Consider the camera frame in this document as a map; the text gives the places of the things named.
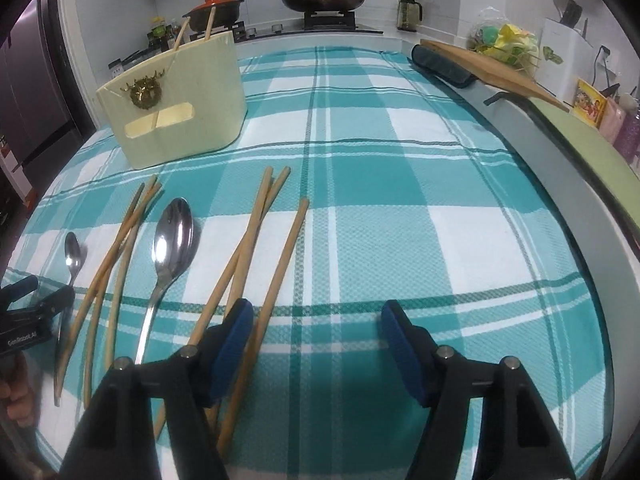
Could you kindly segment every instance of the pot with orange lid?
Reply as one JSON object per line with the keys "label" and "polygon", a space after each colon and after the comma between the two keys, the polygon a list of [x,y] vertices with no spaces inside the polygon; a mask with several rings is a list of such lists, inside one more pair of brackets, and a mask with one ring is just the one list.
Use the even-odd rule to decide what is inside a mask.
{"label": "pot with orange lid", "polygon": [[213,27],[233,25],[240,17],[242,2],[244,0],[205,0],[203,4],[191,9],[183,17],[191,17],[189,26],[193,32],[204,32],[207,28],[211,7],[216,7]]}

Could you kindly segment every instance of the metal screw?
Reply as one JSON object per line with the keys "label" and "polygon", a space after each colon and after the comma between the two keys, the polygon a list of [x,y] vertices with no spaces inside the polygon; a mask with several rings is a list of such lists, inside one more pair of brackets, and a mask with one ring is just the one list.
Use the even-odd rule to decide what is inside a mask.
{"label": "metal screw", "polygon": [[195,357],[197,353],[198,347],[196,345],[186,345],[180,348],[180,357],[184,357],[185,359]]}
{"label": "metal screw", "polygon": [[436,354],[439,355],[439,357],[442,357],[443,359],[449,359],[456,354],[456,351],[449,345],[442,345],[442,346],[438,346],[438,349],[436,350]]}
{"label": "metal screw", "polygon": [[124,370],[127,366],[132,364],[133,364],[133,361],[131,360],[131,357],[118,357],[113,362],[113,367],[116,370]]}
{"label": "metal screw", "polygon": [[502,362],[509,370],[515,370],[516,368],[520,368],[520,359],[514,357],[512,355],[505,357]]}

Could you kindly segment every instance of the wooden cutting board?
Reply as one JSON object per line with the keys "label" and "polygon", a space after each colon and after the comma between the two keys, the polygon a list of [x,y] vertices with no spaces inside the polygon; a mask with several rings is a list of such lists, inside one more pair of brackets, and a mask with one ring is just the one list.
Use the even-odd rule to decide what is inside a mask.
{"label": "wooden cutting board", "polygon": [[469,70],[480,81],[524,97],[537,97],[568,112],[568,108],[535,81],[516,72],[513,68],[497,59],[483,56],[472,50],[432,40],[420,40],[422,46],[447,57],[461,67]]}

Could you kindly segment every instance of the human hand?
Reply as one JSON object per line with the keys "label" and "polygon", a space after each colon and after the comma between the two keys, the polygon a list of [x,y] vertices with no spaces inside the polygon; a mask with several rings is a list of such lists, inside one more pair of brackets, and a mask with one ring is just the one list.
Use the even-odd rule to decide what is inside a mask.
{"label": "human hand", "polygon": [[21,428],[33,424],[33,390],[29,386],[27,360],[22,352],[15,356],[14,371],[7,380],[0,379],[0,399],[6,405],[7,415]]}

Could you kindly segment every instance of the plaid tablecloth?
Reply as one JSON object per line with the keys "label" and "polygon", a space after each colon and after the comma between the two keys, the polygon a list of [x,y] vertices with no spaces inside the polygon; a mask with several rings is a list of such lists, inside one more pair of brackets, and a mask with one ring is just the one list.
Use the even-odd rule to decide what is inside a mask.
{"label": "plaid tablecloth", "polygon": [[[311,209],[236,429],[231,476],[404,478],[427,412],[405,392],[381,337],[380,308],[391,298],[438,343],[469,358],[519,356],[575,468],[585,471],[604,434],[597,300],[554,205],[500,134],[398,53],[318,47],[245,59],[240,68],[248,115],[236,142],[132,171],[111,131],[99,132],[40,202],[5,281],[28,272],[45,284],[66,283],[63,240],[73,230],[88,250],[77,307],[134,190],[159,173],[164,193],[138,237],[116,355],[134,354],[156,278],[156,222],[183,196],[201,234],[194,262],[165,295],[153,325],[146,360],[165,358],[186,343],[241,238],[265,166],[275,173],[291,166],[255,250],[245,290],[255,306],[301,196]],[[104,373],[110,299],[94,388]],[[60,408],[52,402],[52,344],[30,352],[42,371],[39,443],[54,466],[81,415],[84,332]],[[461,480],[472,472],[480,416],[475,401]],[[175,475],[168,446],[165,431],[158,445],[165,478]]]}

